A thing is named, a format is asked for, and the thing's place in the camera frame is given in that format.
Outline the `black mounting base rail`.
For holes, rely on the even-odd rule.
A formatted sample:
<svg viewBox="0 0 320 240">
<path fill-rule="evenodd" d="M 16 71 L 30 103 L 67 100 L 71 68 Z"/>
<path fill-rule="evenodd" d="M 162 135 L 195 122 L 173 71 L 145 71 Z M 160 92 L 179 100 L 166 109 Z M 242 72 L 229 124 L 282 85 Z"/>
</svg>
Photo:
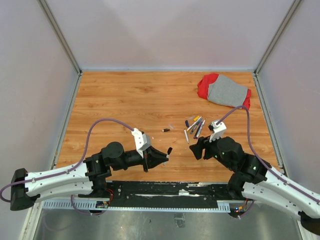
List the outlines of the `black mounting base rail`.
<svg viewBox="0 0 320 240">
<path fill-rule="evenodd" d="M 110 194 L 111 207 L 131 209 L 211 209 L 219 201 L 245 201 L 240 195 L 231 196 L 226 183 L 212 182 L 108 181 L 105 190 L 77 196 L 102 201 Z"/>
</svg>

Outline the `white blue marker pen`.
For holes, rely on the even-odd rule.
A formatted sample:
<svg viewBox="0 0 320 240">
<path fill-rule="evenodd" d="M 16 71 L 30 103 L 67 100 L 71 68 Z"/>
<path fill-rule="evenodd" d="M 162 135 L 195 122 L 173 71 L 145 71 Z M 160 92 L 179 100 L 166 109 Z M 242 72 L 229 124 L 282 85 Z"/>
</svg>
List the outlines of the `white blue marker pen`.
<svg viewBox="0 0 320 240">
<path fill-rule="evenodd" d="M 203 127 L 204 127 L 205 122 L 206 122 L 206 119 L 204 119 L 204 120 L 201 122 L 201 124 L 199 125 L 199 128 L 198 128 L 198 130 L 197 130 L 197 133 L 196 133 L 196 135 L 195 135 L 195 139 L 198 139 L 198 138 L 200 137 L 200 134 L 201 134 L 201 132 L 202 132 L 202 129 L 203 129 Z"/>
</svg>

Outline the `purple marker pen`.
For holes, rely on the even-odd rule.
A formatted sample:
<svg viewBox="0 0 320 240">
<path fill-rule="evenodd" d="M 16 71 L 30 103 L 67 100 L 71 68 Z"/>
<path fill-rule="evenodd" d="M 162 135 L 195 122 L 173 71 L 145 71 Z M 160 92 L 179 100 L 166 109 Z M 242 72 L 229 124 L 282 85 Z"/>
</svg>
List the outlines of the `purple marker pen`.
<svg viewBox="0 0 320 240">
<path fill-rule="evenodd" d="M 205 122 L 205 119 L 199 123 L 198 128 L 193 136 L 194 139 L 197 139 L 199 137 L 204 122 Z"/>
</svg>

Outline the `white whiteboard marker pen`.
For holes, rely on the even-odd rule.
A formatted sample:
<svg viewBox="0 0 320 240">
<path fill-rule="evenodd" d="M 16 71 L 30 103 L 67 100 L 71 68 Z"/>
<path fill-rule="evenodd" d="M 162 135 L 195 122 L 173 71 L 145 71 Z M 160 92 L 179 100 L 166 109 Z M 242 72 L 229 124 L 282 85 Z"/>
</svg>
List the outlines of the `white whiteboard marker pen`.
<svg viewBox="0 0 320 240">
<path fill-rule="evenodd" d="M 188 137 L 188 132 L 187 132 L 187 130 L 184 129 L 183 132 L 184 132 L 184 136 L 185 136 L 186 142 L 187 142 L 188 144 L 190 144 L 190 140 L 189 140 L 189 137 Z"/>
</svg>

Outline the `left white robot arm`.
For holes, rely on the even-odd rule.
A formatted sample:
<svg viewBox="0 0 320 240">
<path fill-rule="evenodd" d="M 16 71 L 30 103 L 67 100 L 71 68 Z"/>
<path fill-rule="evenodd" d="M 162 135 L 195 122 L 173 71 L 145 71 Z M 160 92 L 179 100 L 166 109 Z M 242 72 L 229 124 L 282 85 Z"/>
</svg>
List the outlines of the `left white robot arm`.
<svg viewBox="0 0 320 240">
<path fill-rule="evenodd" d="M 169 160 L 172 149 L 166 153 L 147 146 L 143 150 L 124 150 L 121 143 L 113 141 L 99 153 L 87 157 L 74 168 L 72 165 L 46 172 L 15 171 L 10 188 L 10 210 L 21 211 L 35 203 L 59 197 L 107 198 L 113 190 L 106 179 L 112 171 L 142 166 L 143 171 L 155 168 Z"/>
</svg>

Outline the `white marker yellow end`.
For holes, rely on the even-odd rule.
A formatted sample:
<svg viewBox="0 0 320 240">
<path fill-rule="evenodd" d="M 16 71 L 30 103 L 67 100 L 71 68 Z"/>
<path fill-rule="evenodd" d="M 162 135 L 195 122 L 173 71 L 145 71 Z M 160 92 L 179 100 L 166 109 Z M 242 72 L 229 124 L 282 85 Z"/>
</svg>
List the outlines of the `white marker yellow end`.
<svg viewBox="0 0 320 240">
<path fill-rule="evenodd" d="M 200 116 L 200 118 L 197 121 L 194 121 L 193 124 L 187 128 L 187 132 L 190 131 L 197 124 L 197 122 L 201 120 L 201 118 L 202 116 Z"/>
</svg>

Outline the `white marker black cap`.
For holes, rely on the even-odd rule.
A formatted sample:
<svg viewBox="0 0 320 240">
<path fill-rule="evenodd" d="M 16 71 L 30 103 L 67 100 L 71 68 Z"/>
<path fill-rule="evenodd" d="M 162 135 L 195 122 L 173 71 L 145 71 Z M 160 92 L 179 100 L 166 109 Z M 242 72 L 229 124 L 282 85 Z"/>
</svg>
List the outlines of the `white marker black cap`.
<svg viewBox="0 0 320 240">
<path fill-rule="evenodd" d="M 163 165 L 166 165 L 170 159 L 170 154 L 172 153 L 173 148 L 169 147 L 166 154 L 166 161 L 163 162 Z"/>
</svg>

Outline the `red and grey cloth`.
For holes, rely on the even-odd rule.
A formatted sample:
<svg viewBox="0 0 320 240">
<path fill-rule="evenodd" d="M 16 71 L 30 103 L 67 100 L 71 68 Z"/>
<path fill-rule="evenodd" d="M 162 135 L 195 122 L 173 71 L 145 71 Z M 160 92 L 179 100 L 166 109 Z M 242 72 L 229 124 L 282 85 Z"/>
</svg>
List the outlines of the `red and grey cloth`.
<svg viewBox="0 0 320 240">
<path fill-rule="evenodd" d="M 200 98 L 221 106 L 245 106 L 248 109 L 251 106 L 252 91 L 220 73 L 204 75 L 197 84 L 197 94 Z"/>
</svg>

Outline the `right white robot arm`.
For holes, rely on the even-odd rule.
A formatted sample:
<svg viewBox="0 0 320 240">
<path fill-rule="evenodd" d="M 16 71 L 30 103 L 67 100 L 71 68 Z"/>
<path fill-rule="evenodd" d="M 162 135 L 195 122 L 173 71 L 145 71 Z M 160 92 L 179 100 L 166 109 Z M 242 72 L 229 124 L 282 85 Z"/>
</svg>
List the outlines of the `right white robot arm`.
<svg viewBox="0 0 320 240">
<path fill-rule="evenodd" d="M 214 158 L 233 172 L 226 193 L 232 200 L 241 197 L 267 204 L 287 213 L 309 232 L 320 234 L 320 196 L 287 178 L 268 162 L 260 162 L 243 151 L 241 144 L 230 137 L 209 141 L 200 137 L 190 145 L 195 158 Z"/>
</svg>

